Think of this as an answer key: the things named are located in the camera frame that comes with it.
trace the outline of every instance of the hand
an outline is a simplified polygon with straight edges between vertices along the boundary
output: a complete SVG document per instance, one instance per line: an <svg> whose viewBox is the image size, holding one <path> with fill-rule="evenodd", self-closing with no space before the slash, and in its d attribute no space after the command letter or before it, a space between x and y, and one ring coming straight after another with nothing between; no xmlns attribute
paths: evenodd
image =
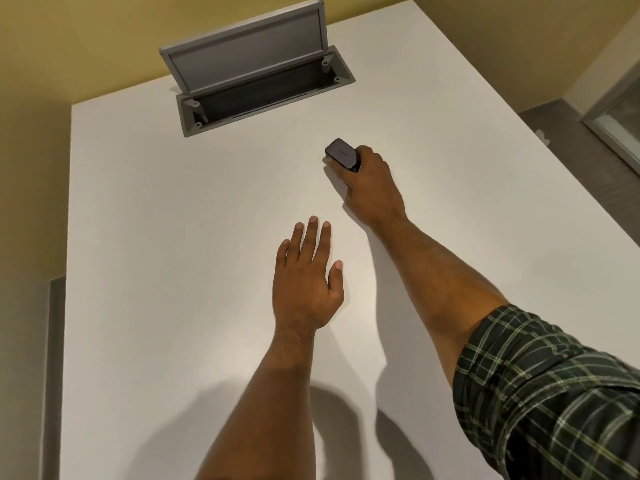
<svg viewBox="0 0 640 480"><path fill-rule="evenodd" d="M347 184L347 207L357 218L379 232L397 219L405 219L404 201L386 161L368 146L357 147L360 169L347 170L331 157L324 162Z"/></svg>
<svg viewBox="0 0 640 480"><path fill-rule="evenodd" d="M309 219L307 235L300 249L304 225L297 223L291 240L278 249L273 278L273 312L276 330L313 335L324 327L344 301L342 262L336 261L325 279L331 250L331 225L325 222L316 250L318 218Z"/></svg>

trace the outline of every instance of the gray metal lid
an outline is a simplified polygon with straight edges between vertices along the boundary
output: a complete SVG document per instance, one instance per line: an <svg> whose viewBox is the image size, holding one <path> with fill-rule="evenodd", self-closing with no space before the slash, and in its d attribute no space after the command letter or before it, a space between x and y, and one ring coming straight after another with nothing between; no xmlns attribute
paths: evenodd
<svg viewBox="0 0 640 480"><path fill-rule="evenodd" d="M195 96L327 49L324 1L311 0L161 47L160 55L183 94Z"/></svg>

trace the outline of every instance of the plaid shirt sleeve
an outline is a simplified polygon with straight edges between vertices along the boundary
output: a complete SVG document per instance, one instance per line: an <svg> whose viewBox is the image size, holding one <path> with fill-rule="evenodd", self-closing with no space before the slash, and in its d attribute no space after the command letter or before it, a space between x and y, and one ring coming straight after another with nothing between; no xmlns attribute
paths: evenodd
<svg viewBox="0 0 640 480"><path fill-rule="evenodd" d="M640 479L640 371L516 306L475 330L453 398L505 479Z"/></svg>

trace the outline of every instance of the white tabletop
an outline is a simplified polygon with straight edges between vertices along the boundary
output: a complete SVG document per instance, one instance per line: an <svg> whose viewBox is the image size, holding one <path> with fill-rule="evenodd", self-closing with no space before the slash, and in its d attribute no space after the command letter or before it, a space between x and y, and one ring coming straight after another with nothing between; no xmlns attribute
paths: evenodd
<svg viewBox="0 0 640 480"><path fill-rule="evenodd" d="M356 83L195 137L169 77L74 106L63 480L194 475L271 338L278 244L312 214L348 289L317 336L319 478L497 477L392 263L324 174L336 137L380 152L412 220L512 302L640 365L640 250L418 7L329 40Z"/></svg>

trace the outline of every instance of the forearm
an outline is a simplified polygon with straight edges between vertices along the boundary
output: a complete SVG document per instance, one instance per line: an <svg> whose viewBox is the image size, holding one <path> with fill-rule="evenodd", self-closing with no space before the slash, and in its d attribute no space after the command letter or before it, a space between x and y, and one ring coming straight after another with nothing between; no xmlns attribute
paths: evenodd
<svg viewBox="0 0 640 480"><path fill-rule="evenodd" d="M508 302L491 282L408 219L374 229L393 259L451 384L477 324Z"/></svg>
<svg viewBox="0 0 640 480"><path fill-rule="evenodd" d="M315 477L309 411L313 342L313 335L276 331L197 480Z"/></svg>

